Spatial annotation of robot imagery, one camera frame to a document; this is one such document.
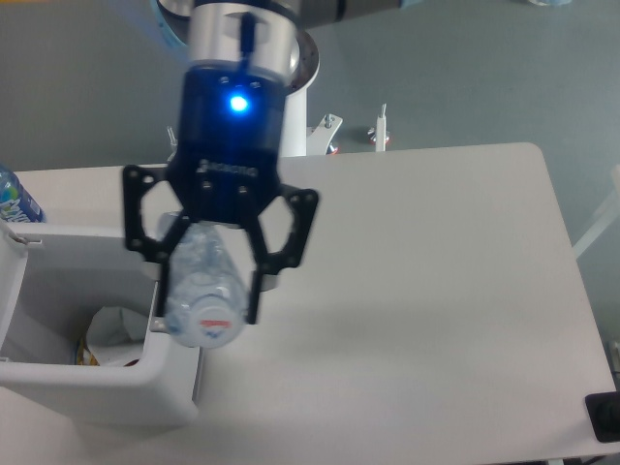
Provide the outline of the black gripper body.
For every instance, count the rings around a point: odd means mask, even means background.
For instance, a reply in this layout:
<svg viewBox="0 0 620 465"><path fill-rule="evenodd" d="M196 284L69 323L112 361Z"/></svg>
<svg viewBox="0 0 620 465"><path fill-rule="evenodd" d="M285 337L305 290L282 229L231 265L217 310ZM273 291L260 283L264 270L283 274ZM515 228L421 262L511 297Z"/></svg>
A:
<svg viewBox="0 0 620 465"><path fill-rule="evenodd" d="M193 221L238 224L241 187L258 211L277 197L286 97L277 80L206 66L186 72L167 181Z"/></svg>

